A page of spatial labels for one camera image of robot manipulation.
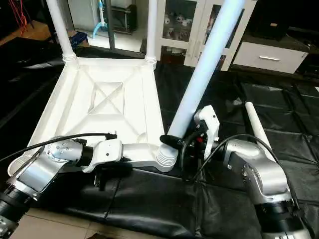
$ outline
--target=silver robotic arm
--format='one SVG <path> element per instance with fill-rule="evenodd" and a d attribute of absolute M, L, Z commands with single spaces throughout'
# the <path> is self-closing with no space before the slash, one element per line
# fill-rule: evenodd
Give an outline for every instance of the silver robotic arm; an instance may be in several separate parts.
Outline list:
<path fill-rule="evenodd" d="M 197 131 L 186 140 L 170 135 L 161 137 L 163 143 L 175 149 L 185 148 L 188 145 L 189 152 L 194 153 L 194 148 L 197 148 L 198 151 L 191 158 L 204 158 L 204 163 L 195 176 L 189 179 L 184 175 L 184 178 L 187 181 L 194 181 L 214 154 L 218 153 L 220 156 L 218 159 L 222 158 L 224 166 L 242 179 L 255 206 L 263 239 L 310 239 L 308 227 L 299 215 L 298 202 L 295 197 L 292 197 L 287 177 L 272 154 L 266 153 L 267 148 L 252 142 L 233 139 L 237 135 L 219 143 L 219 121 L 212 106 L 199 110 L 194 115 L 194 121 L 197 124 Z M 189 140 L 193 135 L 203 136 L 203 132 L 206 133 L 206 140 L 204 137 L 194 138 L 193 142 Z M 252 135 L 245 136 L 260 140 Z M 181 150 L 180 160 L 182 162 L 184 151 Z"/>
<path fill-rule="evenodd" d="M 101 141 L 95 147 L 86 146 L 82 139 L 68 139 L 39 149 L 0 193 L 0 239 L 11 236 L 31 202 L 39 199 L 64 166 L 81 167 L 89 173 L 100 164 L 119 161 L 122 154 L 118 139 Z"/>
<path fill-rule="evenodd" d="M 239 175 L 255 206 L 263 239 L 310 239 L 294 211 L 283 169 L 257 144 L 231 140 L 224 148 L 224 165 Z"/>

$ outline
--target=red wire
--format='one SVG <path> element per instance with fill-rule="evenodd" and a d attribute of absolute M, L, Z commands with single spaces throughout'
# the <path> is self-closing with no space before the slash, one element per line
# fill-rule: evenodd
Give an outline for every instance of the red wire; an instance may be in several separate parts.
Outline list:
<path fill-rule="evenodd" d="M 18 5 L 13 0 L 9 0 L 9 5 L 13 11 L 14 18 L 20 28 L 20 34 L 22 35 L 26 30 L 27 21 L 23 14 L 23 3 L 22 0 L 20 0 L 20 9 L 18 9 Z"/>

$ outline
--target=black mat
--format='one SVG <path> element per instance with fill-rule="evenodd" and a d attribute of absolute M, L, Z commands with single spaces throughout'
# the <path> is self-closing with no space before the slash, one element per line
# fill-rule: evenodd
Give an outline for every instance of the black mat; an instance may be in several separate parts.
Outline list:
<path fill-rule="evenodd" d="M 46 50 L 42 47 L 39 51 L 45 59 L 33 54 L 28 62 L 52 60 Z M 59 48 L 53 50 L 51 46 L 49 50 L 52 56 L 59 54 Z M 78 54 L 109 56 L 95 49 L 78 49 Z M 1 115 L 0 132 L 4 139 L 15 139 L 4 141 L 2 156 L 27 144 L 61 71 L 61 66 L 25 69 L 22 66 L 28 62 L 22 65 L 16 59 L 15 56 L 7 62 L 16 68 L 12 77 L 1 81 L 1 88 L 10 94 L 2 97 L 5 112 Z M 155 76 L 166 131 L 192 71 L 185 66 L 157 65 Z M 255 104 L 270 144 L 289 174 L 318 238 L 319 92 L 287 79 L 261 79 L 262 75 L 259 78 L 256 74 L 251 77 L 248 73 L 216 72 L 200 107 L 213 105 L 223 139 L 236 133 L 251 133 L 240 103 L 250 100 Z M 168 238 L 260 238 L 254 207 L 241 180 L 219 162 L 210 163 L 207 171 L 208 184 L 188 185 L 180 179 L 177 165 L 168 174 L 154 168 L 106 168 L 101 188 L 93 186 L 94 174 L 61 174 L 38 206 Z"/>

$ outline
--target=red component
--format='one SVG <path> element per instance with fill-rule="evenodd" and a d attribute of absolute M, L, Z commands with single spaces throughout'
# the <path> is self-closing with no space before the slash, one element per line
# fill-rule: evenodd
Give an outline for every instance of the red component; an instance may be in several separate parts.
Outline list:
<path fill-rule="evenodd" d="M 201 137 L 198 137 L 196 140 L 197 140 L 197 142 L 199 142 L 199 143 L 203 143 L 203 142 L 204 142 L 204 139 L 201 138 Z"/>

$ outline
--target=white plastic pipe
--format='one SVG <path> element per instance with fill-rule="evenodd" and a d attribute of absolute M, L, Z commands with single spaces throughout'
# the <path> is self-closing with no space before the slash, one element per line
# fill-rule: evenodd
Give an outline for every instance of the white plastic pipe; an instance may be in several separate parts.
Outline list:
<path fill-rule="evenodd" d="M 263 126 L 262 126 L 262 124 L 261 124 L 261 122 L 259 120 L 259 117 L 257 115 L 257 112 L 255 110 L 255 107 L 254 107 L 253 103 L 247 102 L 245 104 L 245 107 L 246 107 L 246 110 L 247 110 L 247 113 L 248 113 L 248 118 L 249 118 L 251 127 L 253 129 L 254 135 L 257 138 L 259 138 L 262 141 L 264 141 L 271 148 L 270 143 L 268 141 L 268 138 L 266 136 L 264 128 L 263 128 Z M 270 160 L 275 162 L 275 159 L 272 157 L 270 152 L 263 145 L 261 145 L 260 143 L 257 143 L 257 144 L 265 151 L 265 154 L 266 154 L 267 158 L 269 158 Z"/>
<path fill-rule="evenodd" d="M 105 22 L 104 22 L 104 16 L 103 16 L 103 4 L 101 0 L 99 1 L 99 12 L 100 12 L 101 26 L 104 26 Z"/>
<path fill-rule="evenodd" d="M 64 61 L 76 59 L 76 55 L 72 50 L 68 33 L 66 31 L 64 21 L 56 0 L 46 0 L 48 8 L 52 17 L 56 34 L 59 38 L 59 43 L 62 48 L 62 56 Z"/>
<path fill-rule="evenodd" d="M 158 15 L 158 0 L 149 0 L 149 17 L 148 17 L 148 40 L 146 47 L 145 60 L 156 65 L 155 43 L 156 43 L 156 25 Z"/>
<path fill-rule="evenodd" d="M 235 28 L 244 4 L 245 0 L 226 0 L 222 5 L 203 53 L 169 128 L 169 135 L 181 138 L 184 136 L 222 52 L 226 47 L 228 39 Z M 178 151 L 176 149 L 162 144 L 157 154 L 157 160 L 162 167 L 165 167 L 169 171 L 176 163 L 177 155 Z"/>

